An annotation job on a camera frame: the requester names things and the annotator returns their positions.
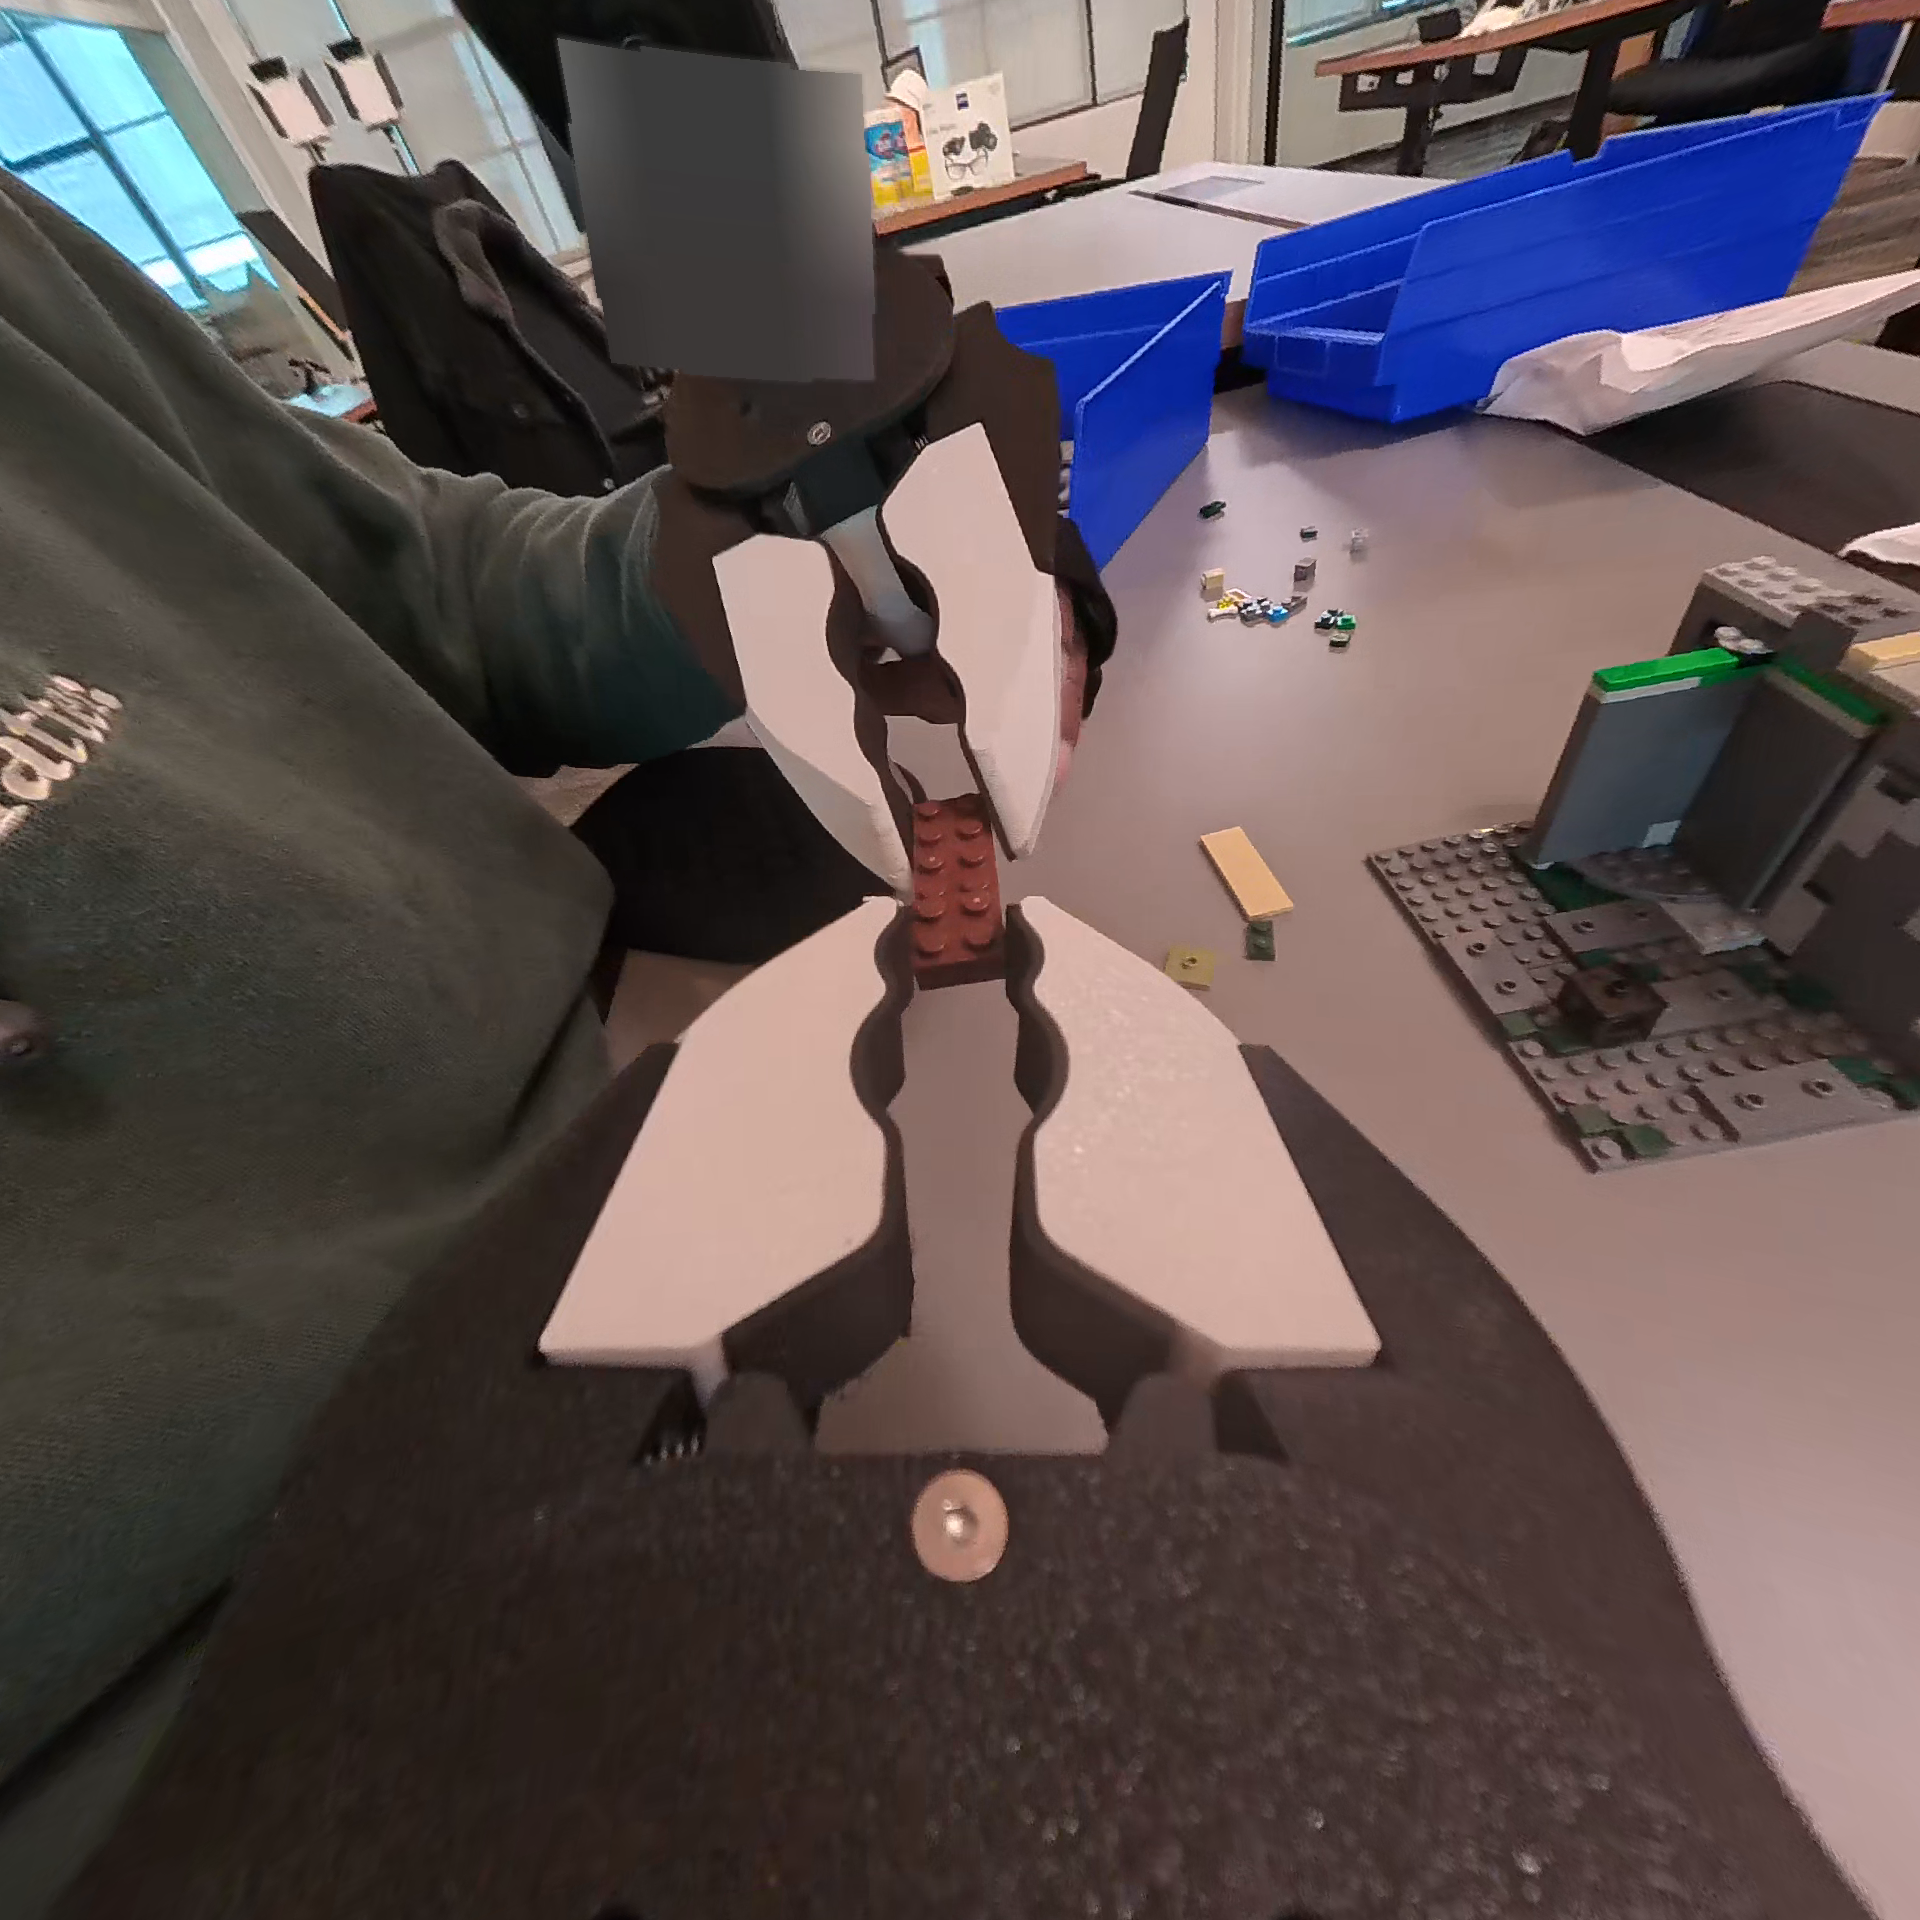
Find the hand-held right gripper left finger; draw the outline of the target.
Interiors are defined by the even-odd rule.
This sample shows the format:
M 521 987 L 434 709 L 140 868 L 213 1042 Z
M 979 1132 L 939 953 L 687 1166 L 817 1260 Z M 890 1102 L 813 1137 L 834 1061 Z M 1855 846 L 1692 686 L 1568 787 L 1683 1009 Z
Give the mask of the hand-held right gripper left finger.
M 760 966 L 644 1065 L 658 1083 L 539 1332 L 550 1363 L 745 1374 L 813 1412 L 908 1325 L 905 911 L 871 897 Z

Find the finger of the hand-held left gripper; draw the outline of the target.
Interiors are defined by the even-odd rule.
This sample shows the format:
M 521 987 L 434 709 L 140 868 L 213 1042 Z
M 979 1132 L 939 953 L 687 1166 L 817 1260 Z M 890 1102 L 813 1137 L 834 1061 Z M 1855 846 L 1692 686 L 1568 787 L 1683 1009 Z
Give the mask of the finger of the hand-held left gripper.
M 1035 852 L 1062 750 L 1058 584 L 1026 547 L 988 430 L 928 444 L 884 501 L 895 556 L 931 590 L 960 738 L 1012 857 Z
M 714 558 L 745 724 L 837 846 L 899 897 L 914 892 L 905 790 L 881 719 L 829 644 L 824 547 L 756 532 Z

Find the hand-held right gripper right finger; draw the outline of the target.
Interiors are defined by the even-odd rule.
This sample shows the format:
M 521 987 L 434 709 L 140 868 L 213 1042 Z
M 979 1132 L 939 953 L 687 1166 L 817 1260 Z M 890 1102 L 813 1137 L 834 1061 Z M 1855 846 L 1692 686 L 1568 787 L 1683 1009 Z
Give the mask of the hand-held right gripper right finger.
M 1363 1368 L 1379 1332 L 1255 1069 L 1201 998 L 1064 908 L 1007 911 L 1011 1306 L 1100 1412 L 1150 1378 Z

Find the reddish brown long plate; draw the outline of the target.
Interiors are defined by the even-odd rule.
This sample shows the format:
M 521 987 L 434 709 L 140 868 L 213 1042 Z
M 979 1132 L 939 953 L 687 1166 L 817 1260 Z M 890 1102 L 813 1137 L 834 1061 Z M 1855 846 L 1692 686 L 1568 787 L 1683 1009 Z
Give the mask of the reddish brown long plate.
M 997 832 L 980 794 L 914 802 L 908 816 L 909 961 L 918 992 L 1001 981 Z

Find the tan long tile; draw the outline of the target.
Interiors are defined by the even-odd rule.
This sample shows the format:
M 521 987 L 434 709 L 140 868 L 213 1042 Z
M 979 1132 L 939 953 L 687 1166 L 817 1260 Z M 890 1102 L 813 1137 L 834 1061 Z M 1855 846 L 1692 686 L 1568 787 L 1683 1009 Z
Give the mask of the tan long tile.
M 1199 835 L 1199 846 L 1245 922 L 1273 922 L 1295 910 L 1245 828 L 1211 828 Z

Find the grey brick castle model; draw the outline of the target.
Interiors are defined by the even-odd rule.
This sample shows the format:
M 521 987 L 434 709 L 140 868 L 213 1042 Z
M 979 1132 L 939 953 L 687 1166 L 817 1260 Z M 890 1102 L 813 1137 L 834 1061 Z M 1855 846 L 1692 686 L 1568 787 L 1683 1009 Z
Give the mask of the grey brick castle model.
M 1917 1109 L 1915 590 L 1704 571 L 1537 816 L 1368 855 L 1593 1171 Z

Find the person's left forearm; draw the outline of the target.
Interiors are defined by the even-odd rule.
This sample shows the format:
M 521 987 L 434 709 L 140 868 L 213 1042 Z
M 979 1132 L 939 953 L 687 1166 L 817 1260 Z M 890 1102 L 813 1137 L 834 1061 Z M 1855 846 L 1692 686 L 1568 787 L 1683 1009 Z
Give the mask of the person's left forearm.
M 341 540 L 316 583 L 510 773 L 648 762 L 744 717 L 726 636 L 697 639 L 657 579 L 672 471 L 555 495 L 419 465 L 367 425 L 309 439 Z

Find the grey neighbouring desk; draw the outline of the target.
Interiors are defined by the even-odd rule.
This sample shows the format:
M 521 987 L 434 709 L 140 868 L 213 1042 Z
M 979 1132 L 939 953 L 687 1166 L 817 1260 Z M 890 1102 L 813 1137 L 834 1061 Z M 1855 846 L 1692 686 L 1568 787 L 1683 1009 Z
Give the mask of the grey neighbouring desk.
M 1423 177 L 1199 161 L 909 249 L 942 262 L 959 306 L 1227 275 L 1238 321 L 1266 239 L 1433 188 Z

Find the black desk mat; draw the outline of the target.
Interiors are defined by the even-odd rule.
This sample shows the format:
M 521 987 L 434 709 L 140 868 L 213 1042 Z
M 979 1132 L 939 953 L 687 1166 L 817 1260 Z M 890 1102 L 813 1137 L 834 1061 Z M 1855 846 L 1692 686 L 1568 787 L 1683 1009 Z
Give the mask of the black desk mat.
M 1917 519 L 1915 411 L 1810 382 L 1728 388 L 1588 444 L 1831 556 Z

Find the person's left hand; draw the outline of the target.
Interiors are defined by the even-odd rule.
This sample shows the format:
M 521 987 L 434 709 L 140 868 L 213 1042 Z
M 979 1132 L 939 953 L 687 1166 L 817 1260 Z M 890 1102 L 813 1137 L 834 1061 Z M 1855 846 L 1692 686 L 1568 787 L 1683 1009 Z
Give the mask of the person's left hand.
M 1077 524 L 1068 514 L 1058 514 L 1054 521 L 1053 583 L 1062 622 L 1062 719 L 1053 780 L 1066 781 L 1083 722 L 1118 642 L 1118 612 Z

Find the white printed product box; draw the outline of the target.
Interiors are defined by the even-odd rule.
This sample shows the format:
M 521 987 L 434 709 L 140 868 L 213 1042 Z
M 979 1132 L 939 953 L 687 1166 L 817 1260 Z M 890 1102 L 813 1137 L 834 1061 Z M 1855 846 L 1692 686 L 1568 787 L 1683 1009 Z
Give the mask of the white printed product box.
M 931 196 L 939 203 L 1016 182 L 1004 72 L 931 84 L 918 113 Z

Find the scatter of tiny brick pieces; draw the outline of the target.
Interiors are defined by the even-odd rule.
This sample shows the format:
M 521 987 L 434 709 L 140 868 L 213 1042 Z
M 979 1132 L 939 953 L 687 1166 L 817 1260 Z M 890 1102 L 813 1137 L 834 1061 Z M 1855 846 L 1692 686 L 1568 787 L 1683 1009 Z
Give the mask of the scatter of tiny brick pieces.
M 1344 654 L 1359 632 L 1359 613 L 1349 605 L 1314 598 L 1324 569 L 1322 537 L 1314 524 L 1297 528 L 1297 537 L 1301 551 L 1288 569 L 1284 588 L 1275 593 L 1241 586 L 1225 564 L 1204 561 L 1197 579 L 1202 620 L 1209 626 L 1245 632 L 1300 626 L 1316 636 L 1328 651 Z

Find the black office chair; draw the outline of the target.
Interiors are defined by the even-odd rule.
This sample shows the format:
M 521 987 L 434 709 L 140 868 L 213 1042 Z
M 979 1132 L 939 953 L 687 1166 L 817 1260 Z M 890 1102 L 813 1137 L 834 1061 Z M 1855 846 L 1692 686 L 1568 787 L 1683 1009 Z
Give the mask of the black office chair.
M 1685 125 L 1770 107 L 1824 103 L 1844 91 L 1851 32 L 1739 54 L 1649 61 L 1618 74 L 1601 116 Z
M 1139 90 L 1138 121 L 1127 153 L 1122 179 L 1139 182 L 1156 175 L 1174 121 L 1179 90 L 1186 74 L 1190 18 L 1158 28 L 1147 49 L 1147 74 Z

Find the black jacket on chair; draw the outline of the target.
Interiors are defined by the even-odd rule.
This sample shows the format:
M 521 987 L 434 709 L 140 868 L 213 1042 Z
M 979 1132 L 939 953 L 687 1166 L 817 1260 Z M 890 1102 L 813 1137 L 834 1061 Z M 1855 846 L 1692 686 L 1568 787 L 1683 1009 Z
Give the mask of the black jacket on chair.
M 666 464 L 661 392 L 457 161 L 306 179 L 384 435 L 419 465 L 598 496 Z

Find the white panel light on stand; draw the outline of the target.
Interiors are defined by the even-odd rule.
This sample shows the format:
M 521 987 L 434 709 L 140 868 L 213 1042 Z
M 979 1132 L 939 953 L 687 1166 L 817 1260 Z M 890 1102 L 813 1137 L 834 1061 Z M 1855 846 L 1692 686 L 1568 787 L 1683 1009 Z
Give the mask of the white panel light on stand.
M 326 72 L 352 121 L 390 140 L 400 140 L 403 103 L 387 61 L 359 37 L 341 37 L 324 49 Z
M 260 58 L 249 67 L 249 88 L 276 137 L 303 153 L 324 147 L 332 113 L 309 76 L 285 58 Z

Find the long blue plastic bin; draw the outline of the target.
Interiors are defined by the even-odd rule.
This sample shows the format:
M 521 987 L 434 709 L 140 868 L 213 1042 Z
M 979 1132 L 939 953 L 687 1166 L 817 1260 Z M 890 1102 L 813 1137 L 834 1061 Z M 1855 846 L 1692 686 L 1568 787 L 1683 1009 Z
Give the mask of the long blue plastic bin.
M 1273 397 L 1399 424 L 1477 407 L 1516 353 L 1787 294 L 1884 98 L 1609 138 L 1256 251 L 1241 356 Z

